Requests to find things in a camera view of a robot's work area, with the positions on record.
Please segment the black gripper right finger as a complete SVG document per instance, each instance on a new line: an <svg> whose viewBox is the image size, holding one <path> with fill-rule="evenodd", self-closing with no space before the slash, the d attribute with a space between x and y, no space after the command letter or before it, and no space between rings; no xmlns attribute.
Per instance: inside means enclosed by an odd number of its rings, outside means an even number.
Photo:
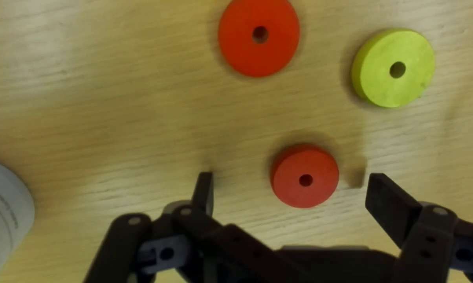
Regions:
<svg viewBox="0 0 473 283"><path fill-rule="evenodd" d="M365 205L401 248L391 283L446 283L451 268L473 283L473 223L421 202L383 172L371 172Z"/></svg>

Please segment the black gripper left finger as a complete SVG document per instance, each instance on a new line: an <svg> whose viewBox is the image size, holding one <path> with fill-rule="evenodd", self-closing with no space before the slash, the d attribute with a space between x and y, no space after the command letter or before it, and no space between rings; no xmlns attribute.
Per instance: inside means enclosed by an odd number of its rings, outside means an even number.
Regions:
<svg viewBox="0 0 473 283"><path fill-rule="evenodd" d="M187 283L313 283L284 254L236 224L212 216L214 174L198 174L190 199L170 202L159 218L115 218L83 283L154 283L174 268Z"/></svg>

